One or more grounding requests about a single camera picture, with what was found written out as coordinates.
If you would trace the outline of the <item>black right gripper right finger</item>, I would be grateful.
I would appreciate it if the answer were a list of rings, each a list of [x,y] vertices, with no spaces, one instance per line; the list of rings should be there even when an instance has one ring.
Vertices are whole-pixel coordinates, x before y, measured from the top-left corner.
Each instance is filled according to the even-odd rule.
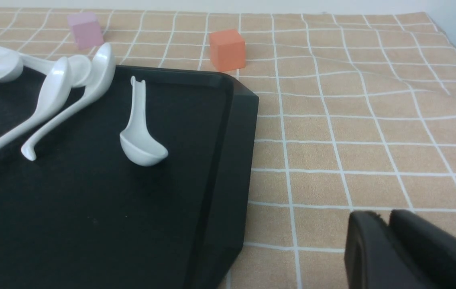
[[[456,289],[455,236],[408,210],[393,210],[389,225],[437,288]]]

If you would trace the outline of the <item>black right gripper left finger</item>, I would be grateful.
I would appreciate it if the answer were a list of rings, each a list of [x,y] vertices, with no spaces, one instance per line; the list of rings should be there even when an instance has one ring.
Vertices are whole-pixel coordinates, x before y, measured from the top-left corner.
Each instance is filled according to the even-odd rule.
[[[350,289],[436,289],[375,212],[351,212],[344,254]]]

